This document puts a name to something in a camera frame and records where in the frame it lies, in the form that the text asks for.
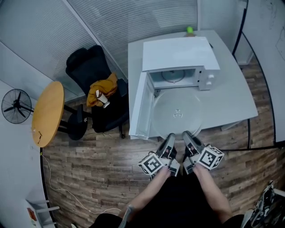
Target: wooden floor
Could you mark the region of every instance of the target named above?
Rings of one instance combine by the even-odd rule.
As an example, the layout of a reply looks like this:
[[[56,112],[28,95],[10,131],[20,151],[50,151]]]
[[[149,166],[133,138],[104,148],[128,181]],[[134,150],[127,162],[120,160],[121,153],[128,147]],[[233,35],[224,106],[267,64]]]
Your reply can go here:
[[[274,131],[270,99],[255,59],[243,68],[243,73],[259,113],[250,120],[251,147],[271,146]],[[74,102],[69,106],[83,102]],[[118,128],[97,134],[91,128],[91,122],[89,119],[88,130],[81,140],[72,141],[64,133],[58,133],[52,143],[44,148],[44,156],[52,169],[51,185],[55,189],[70,191],[93,212],[122,208],[149,183],[137,163],[149,151],[155,151],[161,140],[130,140],[128,122],[123,126],[125,139],[120,139]],[[203,130],[199,137],[205,144],[210,143],[220,149],[246,148],[248,124],[243,121],[226,131],[218,127]],[[184,148],[183,143],[176,144],[180,158]],[[50,188],[49,168],[45,160],[44,171],[49,200],[52,205],[60,206],[60,210],[54,212],[58,226],[71,227],[70,223],[76,223],[79,228],[89,227],[98,214],[85,210],[68,192]],[[230,200],[234,213],[244,213],[254,207],[269,180],[273,179],[277,187],[284,184],[285,150],[227,152],[219,167],[211,173]]]

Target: chair backrest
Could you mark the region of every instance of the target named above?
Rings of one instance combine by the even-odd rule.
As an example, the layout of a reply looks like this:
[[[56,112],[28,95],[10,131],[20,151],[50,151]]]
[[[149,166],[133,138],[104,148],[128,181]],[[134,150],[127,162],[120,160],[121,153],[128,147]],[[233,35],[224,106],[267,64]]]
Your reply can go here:
[[[99,45],[88,50],[76,50],[68,57],[66,66],[66,73],[80,86],[86,96],[91,84],[107,79],[111,74],[103,49]]]

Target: yellow cloth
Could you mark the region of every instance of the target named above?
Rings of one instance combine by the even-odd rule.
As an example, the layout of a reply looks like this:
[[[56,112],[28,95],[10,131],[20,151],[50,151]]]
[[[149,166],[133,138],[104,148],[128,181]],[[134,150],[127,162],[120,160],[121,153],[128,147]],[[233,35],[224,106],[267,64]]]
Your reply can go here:
[[[99,90],[107,98],[117,91],[117,76],[112,73],[106,80],[99,80],[90,86],[87,97],[87,107],[103,106],[103,103],[96,98],[96,91]]]

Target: person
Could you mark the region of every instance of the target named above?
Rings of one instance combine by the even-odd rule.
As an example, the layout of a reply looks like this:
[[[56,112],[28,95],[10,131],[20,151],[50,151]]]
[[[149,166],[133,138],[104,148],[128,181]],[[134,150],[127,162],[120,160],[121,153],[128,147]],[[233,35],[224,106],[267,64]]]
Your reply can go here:
[[[232,215],[209,170],[196,164],[193,173],[177,177],[163,167],[118,216],[101,214],[90,228],[251,227],[243,220]]]

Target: door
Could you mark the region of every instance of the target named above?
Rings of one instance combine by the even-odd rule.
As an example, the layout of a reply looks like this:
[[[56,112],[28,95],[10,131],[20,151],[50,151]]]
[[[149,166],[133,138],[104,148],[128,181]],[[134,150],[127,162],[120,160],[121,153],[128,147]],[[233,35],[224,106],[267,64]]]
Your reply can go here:
[[[151,109],[154,103],[154,94],[155,89],[150,75],[147,72],[142,72],[138,82],[138,90],[135,97],[129,135],[148,139],[151,127]]]

